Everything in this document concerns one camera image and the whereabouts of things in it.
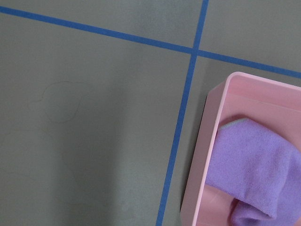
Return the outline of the pink plastic tray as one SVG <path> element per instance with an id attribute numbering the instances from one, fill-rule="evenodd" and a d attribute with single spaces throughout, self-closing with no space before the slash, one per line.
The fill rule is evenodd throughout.
<path id="1" fill-rule="evenodd" d="M 243 72 L 234 72 L 207 95 L 183 196 L 184 226 L 227 226 L 233 198 L 205 184 L 218 128 L 250 118 L 301 146 L 300 87 Z"/>

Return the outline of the purple microfibre cloth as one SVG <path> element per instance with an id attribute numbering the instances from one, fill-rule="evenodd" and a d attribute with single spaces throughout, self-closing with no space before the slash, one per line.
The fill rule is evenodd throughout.
<path id="1" fill-rule="evenodd" d="M 219 128 L 206 184 L 237 200 L 234 226 L 292 226 L 301 216 L 301 153 L 251 119 Z"/>

